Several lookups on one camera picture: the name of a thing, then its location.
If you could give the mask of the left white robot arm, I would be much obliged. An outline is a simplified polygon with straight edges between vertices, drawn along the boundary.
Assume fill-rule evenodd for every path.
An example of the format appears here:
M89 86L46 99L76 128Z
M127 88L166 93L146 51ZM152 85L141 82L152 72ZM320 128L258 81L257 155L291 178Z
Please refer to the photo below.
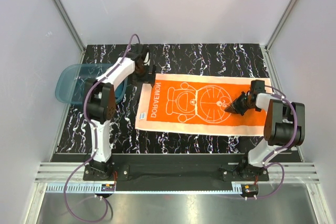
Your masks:
M154 87L156 65L150 64L148 45L137 44L136 50L126 51L116 63L96 78L85 81L83 114L90 125L92 152L85 161L90 172L103 178L114 175L110 146L110 123L117 108L116 89L130 78L133 85Z

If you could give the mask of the orange and cream Doraemon towel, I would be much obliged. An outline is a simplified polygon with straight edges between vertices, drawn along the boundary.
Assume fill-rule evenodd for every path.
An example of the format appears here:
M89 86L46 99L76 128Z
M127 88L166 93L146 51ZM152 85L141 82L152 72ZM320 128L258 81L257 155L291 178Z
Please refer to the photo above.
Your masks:
M144 84L135 118L143 131L214 136L262 136L266 112L244 115L226 111L253 78L156 74L155 85Z

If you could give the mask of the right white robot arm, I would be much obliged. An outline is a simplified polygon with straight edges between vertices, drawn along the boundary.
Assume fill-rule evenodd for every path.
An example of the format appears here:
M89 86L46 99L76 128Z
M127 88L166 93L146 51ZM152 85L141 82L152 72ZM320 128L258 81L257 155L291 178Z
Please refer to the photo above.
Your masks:
M271 162L275 156L300 146L305 139L305 105L290 102L283 93L268 93L267 87L263 80L251 81L249 91L243 92L225 109L241 116L250 109L266 112L263 140L232 171L242 179L263 175L268 167L275 165Z

